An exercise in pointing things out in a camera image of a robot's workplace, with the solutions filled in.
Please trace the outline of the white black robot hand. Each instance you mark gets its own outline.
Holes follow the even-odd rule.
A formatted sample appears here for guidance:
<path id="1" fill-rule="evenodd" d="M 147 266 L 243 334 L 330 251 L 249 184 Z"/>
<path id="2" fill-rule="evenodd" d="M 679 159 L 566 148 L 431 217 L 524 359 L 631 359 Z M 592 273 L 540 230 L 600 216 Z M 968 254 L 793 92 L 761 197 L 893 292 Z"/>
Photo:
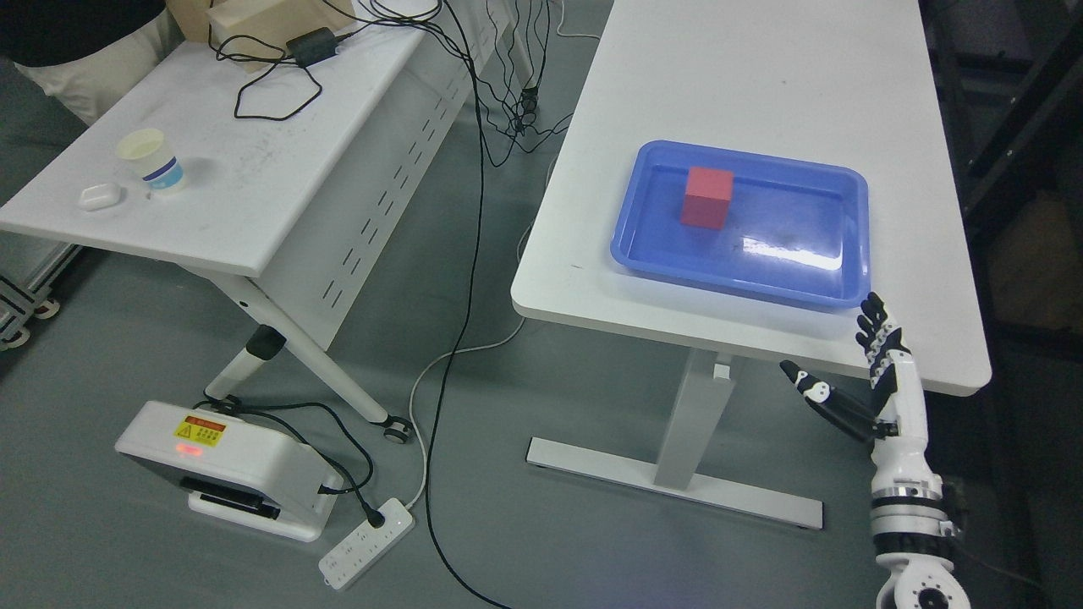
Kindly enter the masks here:
<path id="1" fill-rule="evenodd" d="M 926 400 L 915 359 L 904 341 L 904 328 L 877 293 L 870 291 L 856 318 L 856 344 L 869 366 L 867 402 L 781 361 L 783 371 L 805 404 L 844 435 L 871 449 L 877 467 L 871 496 L 942 500 L 943 478 L 926 459 L 929 433 Z"/>

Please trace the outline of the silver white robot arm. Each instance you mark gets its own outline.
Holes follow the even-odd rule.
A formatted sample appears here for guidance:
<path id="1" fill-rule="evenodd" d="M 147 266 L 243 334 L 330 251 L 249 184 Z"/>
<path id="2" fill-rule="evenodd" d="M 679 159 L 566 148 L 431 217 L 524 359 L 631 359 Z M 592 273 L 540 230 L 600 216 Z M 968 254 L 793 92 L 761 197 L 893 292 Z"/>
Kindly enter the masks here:
<path id="1" fill-rule="evenodd" d="M 888 578 L 877 608 L 970 608 L 955 570 L 953 543 L 962 535 L 958 489 L 939 493 L 897 485 L 871 497 L 871 540 Z"/>

